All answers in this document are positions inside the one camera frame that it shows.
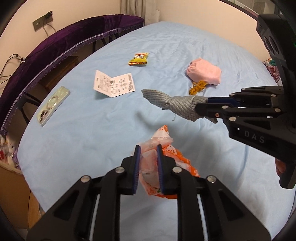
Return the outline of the person's left hand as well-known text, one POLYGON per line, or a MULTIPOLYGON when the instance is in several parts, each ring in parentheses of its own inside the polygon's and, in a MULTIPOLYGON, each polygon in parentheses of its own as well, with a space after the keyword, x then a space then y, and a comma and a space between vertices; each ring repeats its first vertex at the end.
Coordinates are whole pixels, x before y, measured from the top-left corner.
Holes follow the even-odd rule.
POLYGON ((275 158, 276 173, 280 177, 286 171, 286 163, 275 158))

